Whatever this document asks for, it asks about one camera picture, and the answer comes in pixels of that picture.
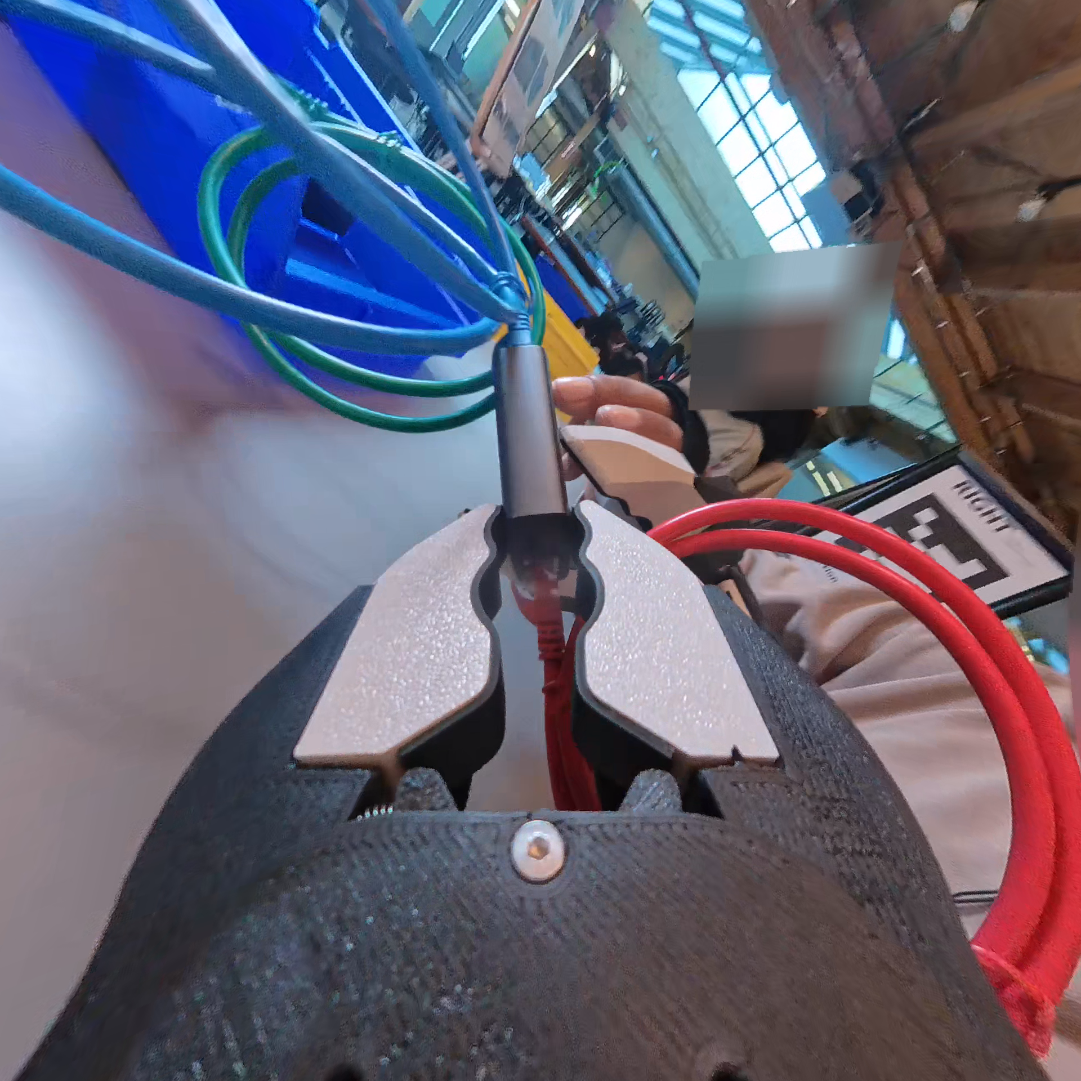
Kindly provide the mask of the large grid window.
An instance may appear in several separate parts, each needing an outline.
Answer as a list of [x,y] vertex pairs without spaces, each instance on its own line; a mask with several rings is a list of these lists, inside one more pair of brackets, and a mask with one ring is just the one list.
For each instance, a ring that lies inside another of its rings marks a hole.
[[764,74],[683,69],[680,86],[772,250],[825,245],[804,196],[827,173],[790,102]]

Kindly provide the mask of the blue plastic bin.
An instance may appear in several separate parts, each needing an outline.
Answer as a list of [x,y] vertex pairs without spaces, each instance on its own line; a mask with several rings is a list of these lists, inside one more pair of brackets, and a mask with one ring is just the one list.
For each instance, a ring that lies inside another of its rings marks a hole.
[[[358,126],[377,149],[419,154],[363,66],[320,26],[313,2],[221,2],[227,21],[313,119]],[[213,271],[200,227],[212,156],[257,125],[179,74],[54,19],[2,14],[2,163],[142,243]],[[478,315],[425,278],[318,186],[290,174],[255,209],[244,271],[256,292],[376,325],[423,330]],[[187,397],[253,398],[273,370],[243,329],[86,261],[119,326],[160,384]]]

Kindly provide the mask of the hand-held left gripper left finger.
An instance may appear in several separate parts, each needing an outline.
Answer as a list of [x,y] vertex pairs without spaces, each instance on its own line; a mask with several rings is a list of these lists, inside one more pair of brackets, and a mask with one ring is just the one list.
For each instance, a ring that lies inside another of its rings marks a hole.
[[301,766],[473,774],[503,740],[494,536],[481,505],[378,578],[293,757]]

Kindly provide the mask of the person's beige trouser leg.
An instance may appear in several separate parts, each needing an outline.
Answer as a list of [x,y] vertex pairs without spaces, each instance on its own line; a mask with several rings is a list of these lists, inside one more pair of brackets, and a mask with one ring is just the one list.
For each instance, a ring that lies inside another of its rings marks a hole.
[[765,551],[746,553],[740,572],[768,629],[888,768],[952,891],[999,886],[1007,772],[953,656],[899,603],[842,572]]

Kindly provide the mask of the grey ethernet adapter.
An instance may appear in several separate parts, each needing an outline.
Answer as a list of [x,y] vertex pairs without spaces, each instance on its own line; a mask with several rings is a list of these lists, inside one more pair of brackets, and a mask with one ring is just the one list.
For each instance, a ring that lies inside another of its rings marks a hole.
[[565,515],[561,446],[545,351],[538,345],[501,342],[493,360],[504,511],[513,520]]

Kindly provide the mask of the person's right hand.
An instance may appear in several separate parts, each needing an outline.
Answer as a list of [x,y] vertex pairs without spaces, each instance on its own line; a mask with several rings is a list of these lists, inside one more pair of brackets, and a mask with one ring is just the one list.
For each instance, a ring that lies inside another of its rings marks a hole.
[[552,382],[553,405],[575,426],[603,426],[683,450],[683,428],[669,398],[627,376],[568,376]]

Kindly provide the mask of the hanging display board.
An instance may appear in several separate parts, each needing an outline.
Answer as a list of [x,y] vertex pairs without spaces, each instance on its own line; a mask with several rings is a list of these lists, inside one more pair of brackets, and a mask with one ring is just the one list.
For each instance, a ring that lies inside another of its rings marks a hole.
[[528,129],[550,91],[576,32],[584,1],[523,2],[518,24],[485,90],[469,145],[479,165],[506,181]]

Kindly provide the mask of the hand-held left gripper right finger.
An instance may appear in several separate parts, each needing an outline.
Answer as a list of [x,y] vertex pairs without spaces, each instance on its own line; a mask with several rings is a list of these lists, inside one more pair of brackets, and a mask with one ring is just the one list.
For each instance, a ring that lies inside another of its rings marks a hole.
[[779,751],[705,587],[679,558],[595,502],[578,507],[593,611],[578,638],[584,700],[603,734],[685,766]]

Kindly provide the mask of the yellow plastic bin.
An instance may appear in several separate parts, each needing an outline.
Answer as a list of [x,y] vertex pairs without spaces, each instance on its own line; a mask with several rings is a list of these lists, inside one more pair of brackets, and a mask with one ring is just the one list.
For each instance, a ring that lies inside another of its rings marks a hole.
[[545,332],[542,346],[545,350],[550,377],[578,377],[593,374],[598,355],[580,330],[545,291]]

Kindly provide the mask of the person's right forearm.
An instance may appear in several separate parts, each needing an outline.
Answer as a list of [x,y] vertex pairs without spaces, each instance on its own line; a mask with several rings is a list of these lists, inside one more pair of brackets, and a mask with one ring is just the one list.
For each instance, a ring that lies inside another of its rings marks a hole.
[[725,493],[770,497],[792,476],[790,461],[813,432],[818,410],[694,412],[706,437],[707,459],[703,475]]

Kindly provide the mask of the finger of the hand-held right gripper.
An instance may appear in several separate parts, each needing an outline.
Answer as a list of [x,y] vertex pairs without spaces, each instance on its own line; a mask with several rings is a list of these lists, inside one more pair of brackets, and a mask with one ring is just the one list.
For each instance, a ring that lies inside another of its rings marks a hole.
[[563,426],[560,439],[599,502],[643,530],[707,505],[685,456],[663,443],[591,425]]

